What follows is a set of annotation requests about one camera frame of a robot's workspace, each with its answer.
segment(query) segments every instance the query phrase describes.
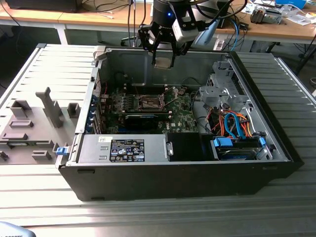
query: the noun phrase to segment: blue cable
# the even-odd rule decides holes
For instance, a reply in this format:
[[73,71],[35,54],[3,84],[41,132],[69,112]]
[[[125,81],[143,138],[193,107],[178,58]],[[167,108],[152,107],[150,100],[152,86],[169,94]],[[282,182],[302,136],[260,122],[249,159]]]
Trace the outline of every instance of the blue cable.
[[234,115],[233,113],[228,113],[226,114],[225,116],[225,120],[224,120],[224,125],[225,125],[225,130],[234,138],[236,139],[236,136],[228,129],[228,117],[232,115],[234,116],[234,119],[235,119],[235,123],[236,123],[236,128],[237,128],[237,132],[238,132],[238,135],[239,137],[241,137],[242,139],[245,139],[246,136],[244,135],[244,133],[242,132],[242,129],[240,128],[240,124],[239,124],[239,119],[236,115]]
[[238,30],[238,26],[237,26],[236,22],[233,21],[232,18],[229,18],[229,19],[230,19],[230,21],[234,24],[235,29],[236,29],[236,40],[235,40],[234,46],[233,46],[232,49],[231,49],[231,51],[233,51],[233,49],[235,48],[236,43],[237,43],[237,41],[238,41],[239,30]]

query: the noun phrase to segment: circuit board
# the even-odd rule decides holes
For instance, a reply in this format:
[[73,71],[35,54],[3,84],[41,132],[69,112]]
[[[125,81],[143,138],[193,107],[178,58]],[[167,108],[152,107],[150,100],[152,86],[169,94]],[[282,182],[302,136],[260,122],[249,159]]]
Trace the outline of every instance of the circuit board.
[[[126,117],[126,94],[120,91],[112,92],[109,96],[110,103],[107,105],[108,111],[104,114],[106,121],[106,133],[118,134],[118,133],[141,133],[141,134],[164,134],[166,132],[197,132],[197,124],[194,116],[190,110],[190,94],[183,93],[182,95],[177,93],[178,90],[170,90],[163,97],[163,103],[165,105],[155,115],[162,118],[158,121],[158,126],[155,129],[144,130],[129,130],[124,125],[124,118]],[[138,105],[145,101],[145,107],[143,111],[152,110],[156,111],[158,106],[158,99],[155,99],[154,95],[130,95],[129,94],[129,111],[140,112]]]

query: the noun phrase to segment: metal slotted table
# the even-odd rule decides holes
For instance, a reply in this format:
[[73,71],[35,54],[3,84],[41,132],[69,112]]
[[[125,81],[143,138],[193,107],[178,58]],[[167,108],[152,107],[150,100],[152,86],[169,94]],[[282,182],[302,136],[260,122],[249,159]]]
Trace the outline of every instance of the metal slotted table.
[[[36,48],[0,100],[0,128],[11,115],[7,105],[12,98],[32,96],[38,86],[49,85],[60,105],[82,103],[94,50],[74,45]],[[38,237],[315,235],[314,101],[281,60],[267,54],[239,57],[302,156],[305,165],[299,171],[253,196],[82,202],[53,164],[0,165],[0,220]],[[42,74],[33,71],[35,66]],[[83,68],[84,75],[78,75]],[[34,97],[34,103],[40,100]],[[301,118],[303,112],[308,117]]]

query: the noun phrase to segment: computer case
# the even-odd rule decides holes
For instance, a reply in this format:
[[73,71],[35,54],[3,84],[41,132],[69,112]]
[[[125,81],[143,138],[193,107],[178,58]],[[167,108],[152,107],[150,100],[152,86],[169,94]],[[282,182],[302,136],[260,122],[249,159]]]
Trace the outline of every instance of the computer case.
[[11,9],[77,12],[82,0],[5,0]]

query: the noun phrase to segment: warning label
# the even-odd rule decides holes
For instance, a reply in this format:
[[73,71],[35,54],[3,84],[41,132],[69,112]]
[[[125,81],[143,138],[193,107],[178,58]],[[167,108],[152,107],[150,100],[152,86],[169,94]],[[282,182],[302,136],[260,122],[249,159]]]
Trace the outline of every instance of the warning label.
[[112,140],[111,162],[144,162],[144,140]]

